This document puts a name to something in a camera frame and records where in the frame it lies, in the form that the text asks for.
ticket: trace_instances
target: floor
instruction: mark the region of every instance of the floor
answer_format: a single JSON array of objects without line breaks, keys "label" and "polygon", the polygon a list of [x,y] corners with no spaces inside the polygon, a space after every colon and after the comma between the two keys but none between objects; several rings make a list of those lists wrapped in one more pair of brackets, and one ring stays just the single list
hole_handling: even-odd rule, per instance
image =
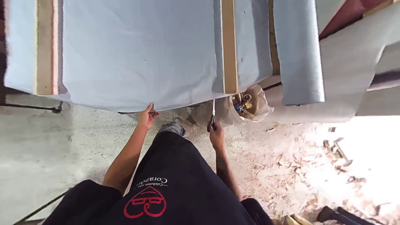
[{"label": "floor", "polygon": [[[30,95],[8,103],[55,106],[58,101]],[[120,115],[78,105],[63,111],[0,107],[0,223],[12,224],[84,179],[101,182],[122,149],[137,114]],[[186,108],[162,112],[149,131],[141,157],[157,130]],[[215,169],[215,153],[202,128],[185,120],[187,139]],[[376,223],[400,222],[397,193],[399,117],[356,117],[336,124],[268,122],[225,128],[226,154],[244,197],[260,201],[276,224],[297,213],[314,221],[325,205],[344,206]],[[353,163],[343,167],[323,146],[340,146]],[[58,202],[31,219],[45,218]]]}]

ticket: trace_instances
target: plastic bag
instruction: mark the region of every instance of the plastic bag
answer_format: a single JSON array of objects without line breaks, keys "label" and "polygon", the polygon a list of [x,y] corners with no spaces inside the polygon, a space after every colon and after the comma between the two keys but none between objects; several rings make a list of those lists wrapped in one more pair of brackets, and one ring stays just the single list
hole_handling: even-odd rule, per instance
[{"label": "plastic bag", "polygon": [[[230,125],[261,122],[270,112],[274,111],[273,107],[268,106],[265,93],[260,85],[254,85],[248,88],[245,94],[250,94],[255,98],[254,118],[252,120],[241,117],[235,110],[232,103],[232,96],[219,98],[215,100],[215,121],[221,123],[222,127]],[[206,129],[207,124],[211,119],[212,100],[191,110],[190,115],[199,124],[200,127]]]}]

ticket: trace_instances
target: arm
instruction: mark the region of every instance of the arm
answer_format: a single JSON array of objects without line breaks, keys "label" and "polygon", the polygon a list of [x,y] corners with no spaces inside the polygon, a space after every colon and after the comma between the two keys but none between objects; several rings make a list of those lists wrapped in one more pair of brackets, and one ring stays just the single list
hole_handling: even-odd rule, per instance
[{"label": "arm", "polygon": [[154,119],[160,114],[159,112],[151,112],[153,107],[153,103],[150,103],[149,106],[141,112],[135,131],[108,168],[102,185],[114,187],[124,194],[138,164],[144,138],[153,125]]},{"label": "arm", "polygon": [[216,122],[217,130],[210,128],[210,141],[215,150],[217,175],[225,183],[225,185],[235,194],[236,198],[241,201],[239,186],[235,181],[232,171],[229,168],[228,158],[225,154],[225,138],[224,129],[221,124]]}]

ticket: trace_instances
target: scissors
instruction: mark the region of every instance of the scissors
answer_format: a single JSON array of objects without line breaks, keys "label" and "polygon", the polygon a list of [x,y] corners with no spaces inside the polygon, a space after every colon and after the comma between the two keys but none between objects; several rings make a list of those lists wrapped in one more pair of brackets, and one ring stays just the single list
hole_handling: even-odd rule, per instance
[{"label": "scissors", "polygon": [[215,95],[213,95],[213,100],[212,100],[212,114],[211,114],[211,119],[207,125],[207,132],[210,131],[210,127],[214,131],[217,131],[217,127],[215,126]]}]

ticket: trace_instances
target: hand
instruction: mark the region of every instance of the hand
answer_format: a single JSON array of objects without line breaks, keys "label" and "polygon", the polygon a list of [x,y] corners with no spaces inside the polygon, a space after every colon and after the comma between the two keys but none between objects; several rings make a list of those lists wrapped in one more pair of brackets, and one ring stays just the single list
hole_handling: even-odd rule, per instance
[{"label": "hand", "polygon": [[154,120],[160,115],[160,112],[151,112],[153,108],[154,104],[150,102],[149,106],[140,113],[137,127],[144,127],[147,131],[150,130]]},{"label": "hand", "polygon": [[215,151],[224,151],[225,138],[224,129],[219,122],[215,122],[216,131],[210,127],[210,141]]}]

